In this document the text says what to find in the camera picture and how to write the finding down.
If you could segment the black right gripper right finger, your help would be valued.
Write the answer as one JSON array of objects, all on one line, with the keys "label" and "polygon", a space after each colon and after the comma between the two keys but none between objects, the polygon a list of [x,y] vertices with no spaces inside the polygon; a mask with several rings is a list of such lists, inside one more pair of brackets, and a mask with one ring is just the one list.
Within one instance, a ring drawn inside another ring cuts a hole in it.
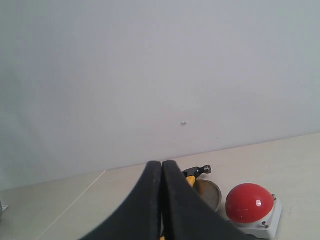
[{"label": "black right gripper right finger", "polygon": [[193,189],[209,165],[181,171],[174,160],[162,163],[163,240],[246,240],[247,235],[218,215]]}]

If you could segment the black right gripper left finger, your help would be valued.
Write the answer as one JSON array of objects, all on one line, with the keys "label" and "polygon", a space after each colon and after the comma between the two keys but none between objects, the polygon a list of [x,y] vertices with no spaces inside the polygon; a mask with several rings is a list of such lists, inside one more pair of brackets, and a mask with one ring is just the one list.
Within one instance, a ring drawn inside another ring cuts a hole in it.
[{"label": "black right gripper left finger", "polygon": [[83,240],[159,240],[162,165],[150,161],[137,184],[116,209]]}]

